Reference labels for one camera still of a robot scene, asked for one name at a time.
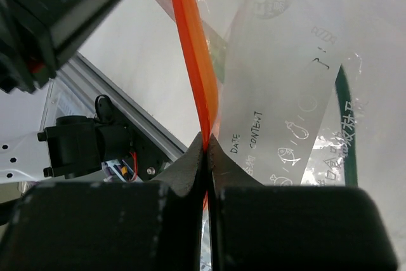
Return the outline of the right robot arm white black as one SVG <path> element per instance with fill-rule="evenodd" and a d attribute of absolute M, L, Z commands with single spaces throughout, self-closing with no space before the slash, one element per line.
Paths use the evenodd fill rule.
<path fill-rule="evenodd" d="M 41 183 L 1 204 L 2 270 L 199 270 L 209 225 L 212 270 L 396 270 L 374 201 L 357 187 L 265 186 L 214 138 L 147 182 L 77 182 L 121 157 L 153 161 L 101 95 L 96 117 L 60 117 L 23 140 L 3 175 L 35 169 Z"/>

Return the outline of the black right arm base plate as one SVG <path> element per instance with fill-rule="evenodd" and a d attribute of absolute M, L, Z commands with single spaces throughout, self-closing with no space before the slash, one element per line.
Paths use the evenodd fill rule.
<path fill-rule="evenodd" d="M 147 182 L 163 172 L 172 161 L 147 137 L 131 132 L 130 155 L 122 161 L 131 174 L 137 171 L 136 182 Z"/>

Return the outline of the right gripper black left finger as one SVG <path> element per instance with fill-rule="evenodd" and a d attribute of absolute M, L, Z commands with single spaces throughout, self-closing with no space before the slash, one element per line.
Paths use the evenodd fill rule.
<path fill-rule="evenodd" d="M 40 183 L 17 200 L 2 270 L 198 270 L 201 135 L 145 183 Z"/>

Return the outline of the clear zip bag orange zipper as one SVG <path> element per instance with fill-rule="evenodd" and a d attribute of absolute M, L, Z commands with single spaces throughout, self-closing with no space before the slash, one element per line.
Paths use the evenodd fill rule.
<path fill-rule="evenodd" d="M 346 186 L 335 81 L 350 85 L 358 186 L 405 269 L 405 0 L 173 0 L 202 134 L 262 185 Z M 227 42 L 224 81 L 207 38 Z"/>

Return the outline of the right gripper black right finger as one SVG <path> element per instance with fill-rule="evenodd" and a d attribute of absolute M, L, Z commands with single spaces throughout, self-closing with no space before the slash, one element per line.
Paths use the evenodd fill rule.
<path fill-rule="evenodd" d="M 396 270 L 372 198 L 357 187 L 265 186 L 207 148 L 214 270 Z"/>

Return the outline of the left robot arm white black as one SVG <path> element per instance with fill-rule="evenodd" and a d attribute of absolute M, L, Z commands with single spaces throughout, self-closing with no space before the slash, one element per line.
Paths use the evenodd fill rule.
<path fill-rule="evenodd" d="M 1 91 L 54 79 L 121 0 L 1 0 Z"/>

